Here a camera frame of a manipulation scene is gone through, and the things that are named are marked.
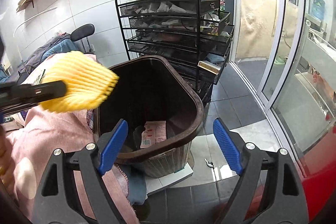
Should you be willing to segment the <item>dark brown trash bin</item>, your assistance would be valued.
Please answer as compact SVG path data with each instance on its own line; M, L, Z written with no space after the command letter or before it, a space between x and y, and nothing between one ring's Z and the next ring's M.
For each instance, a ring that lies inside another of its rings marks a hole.
M160 178L181 170L203 119L196 92L161 56L143 56L110 67L119 77L110 96L93 111L93 131L112 131L120 119L128 124L117 164L133 165L147 176ZM164 121L167 139L141 148L141 127Z

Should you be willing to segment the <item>pink polka dot blanket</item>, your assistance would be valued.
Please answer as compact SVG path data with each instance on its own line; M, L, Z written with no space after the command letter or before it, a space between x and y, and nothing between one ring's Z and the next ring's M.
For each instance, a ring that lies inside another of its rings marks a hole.
M34 80L42 69L48 72L69 54L58 53L48 57L27 80ZM88 143L95 142L88 117L88 110L53 113L35 106L27 112L24 128L1 136L1 180L8 187L7 190L14 194L21 212L30 221L38 184L53 151L57 148L64 152L78 151ZM80 172L74 171L74 177L84 214L95 219ZM126 223L139 223L128 200L126 174L115 165L102 179Z

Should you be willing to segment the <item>blue grey bedding pile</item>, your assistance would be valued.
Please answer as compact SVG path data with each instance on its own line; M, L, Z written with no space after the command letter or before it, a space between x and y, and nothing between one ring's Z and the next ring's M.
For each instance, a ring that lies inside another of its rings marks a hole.
M45 45L37 48L28 59L18 67L18 74L30 74L45 59L56 53L67 53L71 51L79 51L77 45L71 40L69 33L54 36L49 39Z

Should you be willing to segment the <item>black stool backrest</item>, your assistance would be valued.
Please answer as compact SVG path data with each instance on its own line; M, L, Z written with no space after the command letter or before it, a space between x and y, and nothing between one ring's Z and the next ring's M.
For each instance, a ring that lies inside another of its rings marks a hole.
M83 26L76 28L76 30L71 33L71 40L76 42L83 38L88 38L93 35L94 32L95 26L93 24L84 24Z

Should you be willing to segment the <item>pink wrapper in bin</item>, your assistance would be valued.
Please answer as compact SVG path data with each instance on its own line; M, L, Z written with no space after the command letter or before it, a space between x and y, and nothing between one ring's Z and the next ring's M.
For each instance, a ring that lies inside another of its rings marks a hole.
M141 134L140 149L149 148L167 139L165 121L146 122L144 128Z

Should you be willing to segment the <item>glass sliding door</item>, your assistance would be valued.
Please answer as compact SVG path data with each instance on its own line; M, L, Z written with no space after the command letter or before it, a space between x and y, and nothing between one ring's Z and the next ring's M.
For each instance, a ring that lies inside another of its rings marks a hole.
M299 159L335 132L335 0L235 0L233 60Z

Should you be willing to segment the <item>blue water jug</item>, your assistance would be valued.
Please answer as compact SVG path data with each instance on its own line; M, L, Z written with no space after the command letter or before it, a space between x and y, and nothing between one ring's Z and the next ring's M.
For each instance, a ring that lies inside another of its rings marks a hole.
M311 13L312 13L312 16L323 21L324 16L325 16L325 1L324 0L313 0Z

